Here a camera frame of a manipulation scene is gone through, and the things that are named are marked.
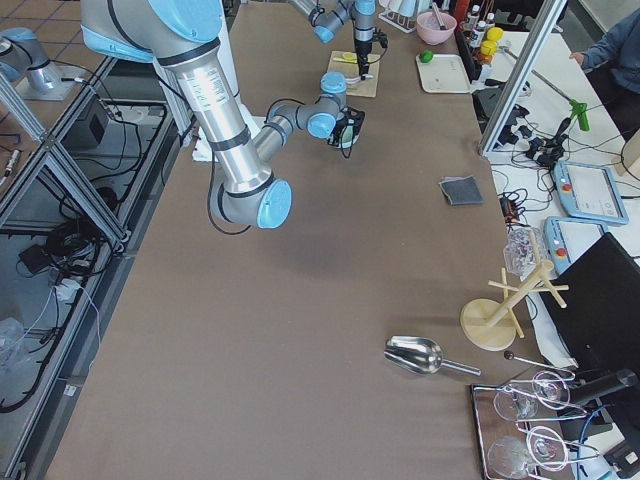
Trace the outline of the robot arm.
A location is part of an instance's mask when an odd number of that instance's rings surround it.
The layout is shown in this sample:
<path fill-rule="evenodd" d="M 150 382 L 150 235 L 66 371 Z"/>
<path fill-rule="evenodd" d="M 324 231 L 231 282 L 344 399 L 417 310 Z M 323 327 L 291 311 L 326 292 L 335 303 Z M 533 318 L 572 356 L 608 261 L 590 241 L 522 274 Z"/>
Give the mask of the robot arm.
<path fill-rule="evenodd" d="M 251 134 L 218 53 L 226 27 L 218 1 L 84 1 L 86 46 L 103 55 L 157 63 L 172 72 L 222 172 L 211 177 L 209 211 L 230 223 L 274 229 L 292 204 L 289 183 L 277 178 L 270 158 L 296 130 L 330 137 L 347 110 L 347 82 L 330 71 L 312 105 L 278 103 L 257 136 Z"/>
<path fill-rule="evenodd" d="M 354 51 L 358 66 L 357 81 L 364 80 L 369 74 L 369 54 L 372 52 L 376 5 L 374 1 L 337 1 L 327 10 L 319 1 L 289 1 L 313 28 L 316 37 L 324 44 L 331 42 L 336 34 L 349 22 L 352 22 Z"/>

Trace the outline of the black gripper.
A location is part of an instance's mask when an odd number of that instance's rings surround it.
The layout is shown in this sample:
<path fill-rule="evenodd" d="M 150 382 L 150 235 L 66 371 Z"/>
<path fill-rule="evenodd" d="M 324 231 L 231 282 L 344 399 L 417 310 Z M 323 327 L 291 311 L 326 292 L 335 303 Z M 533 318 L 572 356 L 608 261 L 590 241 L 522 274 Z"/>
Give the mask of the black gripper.
<path fill-rule="evenodd" d="M 339 134 L 348 125 L 350 125 L 350 119 L 349 119 L 348 115 L 345 115 L 341 119 L 339 119 L 336 122 L 330 137 L 327 139 L 327 144 L 329 146 L 331 146 L 331 147 L 341 147 L 342 146 L 342 136 L 339 135 Z"/>
<path fill-rule="evenodd" d="M 354 53 L 356 54 L 357 62 L 359 63 L 359 77 L 361 80 L 366 80 L 368 78 L 370 68 L 369 54 L 371 53 L 371 41 L 355 40 Z"/>

